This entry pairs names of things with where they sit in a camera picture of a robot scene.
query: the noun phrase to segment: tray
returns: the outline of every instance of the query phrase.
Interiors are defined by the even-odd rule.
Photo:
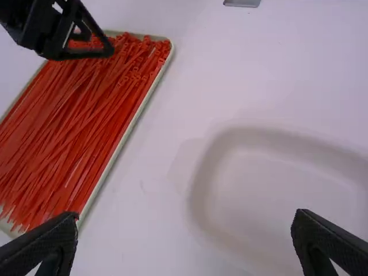
[[[106,30],[105,34],[107,36],[117,36],[122,34],[123,32],[117,32],[117,31],[113,31],[113,30]],[[130,33],[131,35],[142,39],[145,34],[136,34],[136,33]],[[91,193],[90,198],[88,199],[85,207],[83,208],[82,212],[79,214],[79,220],[77,221],[77,227],[79,229],[81,229],[81,226],[83,225],[83,222],[100,190],[100,188],[102,187],[102,185],[105,182],[106,177],[108,176],[108,173],[110,172],[110,170],[112,169],[114,162],[116,160],[116,158],[118,157],[122,147],[124,146],[124,144],[127,142],[129,135],[132,133],[132,130],[134,128],[134,126],[136,125],[140,115],[142,114],[146,104],[148,103],[148,101],[150,100],[153,92],[155,91],[155,88],[157,86],[157,84],[159,83],[161,77],[163,76],[166,68],[168,67],[170,60],[172,59],[172,56],[174,54],[174,45],[172,43],[172,41],[166,37],[163,36],[151,36],[150,35],[151,40],[153,41],[157,41],[157,40],[169,40],[170,41],[170,45],[171,45],[171,51],[169,56],[166,59],[165,64],[162,66],[161,70],[159,71],[155,81],[153,82],[151,88],[149,89],[149,91],[147,92],[147,95],[144,97],[141,105],[139,106],[137,112],[135,113],[132,121],[130,122],[128,128],[126,129],[124,135],[122,136],[118,146],[116,147],[112,157],[109,160],[109,163],[106,165],[100,179],[98,180],[93,192]],[[40,68],[35,72],[35,74],[31,77],[31,79],[29,80],[29,82],[25,85],[25,87],[22,89],[22,91],[19,93],[19,95],[14,99],[13,103],[9,106],[9,108],[7,109],[7,111],[3,114],[3,116],[1,116],[0,118],[0,122],[3,121],[3,119],[6,117],[6,115],[8,114],[8,112],[11,110],[11,108],[13,107],[13,105],[18,101],[19,97],[22,96],[22,93],[25,91],[25,89],[27,88],[28,84],[30,84],[30,82],[33,80],[33,78],[39,73],[39,71],[43,68],[43,66],[46,64],[47,61],[45,61]],[[3,231],[5,234],[7,234],[10,238],[15,239],[17,237],[19,237],[20,235],[22,235],[22,233],[19,233],[17,231],[13,231],[11,232],[10,229],[12,228],[13,223],[7,223],[7,218],[0,220],[0,231]]]

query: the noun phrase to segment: white table surface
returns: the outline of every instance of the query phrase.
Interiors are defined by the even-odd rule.
[[[201,153],[229,125],[368,148],[368,1],[84,3],[102,28],[167,36],[176,53],[85,222],[72,275],[247,275],[186,214]],[[42,59],[3,29],[0,40],[3,113]]]

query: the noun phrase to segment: metal object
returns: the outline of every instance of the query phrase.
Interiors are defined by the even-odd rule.
[[[80,0],[1,0],[0,24],[19,46],[46,59],[107,58],[114,54],[114,47]],[[92,34],[102,48],[69,48],[69,39],[89,41]]]
[[[224,5],[229,7],[258,7],[260,0],[225,0]]]

